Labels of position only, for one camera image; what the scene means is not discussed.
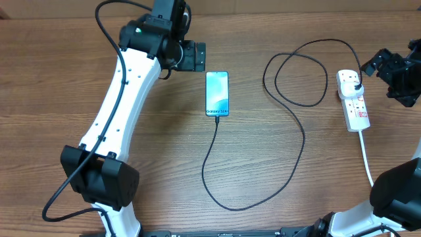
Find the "blue screen smartphone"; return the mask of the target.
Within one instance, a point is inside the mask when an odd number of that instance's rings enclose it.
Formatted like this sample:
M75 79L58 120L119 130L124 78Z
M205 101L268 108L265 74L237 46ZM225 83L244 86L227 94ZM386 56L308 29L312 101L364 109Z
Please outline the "blue screen smartphone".
M229 115L229 80L226 71L206 73L205 112L209 117L226 117Z

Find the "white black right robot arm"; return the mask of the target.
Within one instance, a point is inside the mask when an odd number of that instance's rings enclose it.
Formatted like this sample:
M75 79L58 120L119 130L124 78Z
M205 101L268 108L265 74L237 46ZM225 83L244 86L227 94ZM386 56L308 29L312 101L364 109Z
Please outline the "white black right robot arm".
M358 71L340 70L336 74L338 95L350 132L360 134L370 127L363 97L362 76L375 74L389 87L387 96L405 107L420 97L420 40L409 43L406 57L388 49L379 50ZM296 236L376 236L390 232L420 229L420 152L370 181L368 200L342 212L331 212Z

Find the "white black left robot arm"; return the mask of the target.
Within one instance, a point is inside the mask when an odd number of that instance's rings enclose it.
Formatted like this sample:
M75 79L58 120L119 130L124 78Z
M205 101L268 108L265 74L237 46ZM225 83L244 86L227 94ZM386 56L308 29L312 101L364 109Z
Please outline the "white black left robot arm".
M65 146L61 164L70 186L99 214L105 236L141 236L133 199L139 172L129 166L130 142L145 99L161 72L202 72L206 45L186 39L191 8L184 0L155 1L122 27L112 43L116 68L101 108L77 147Z

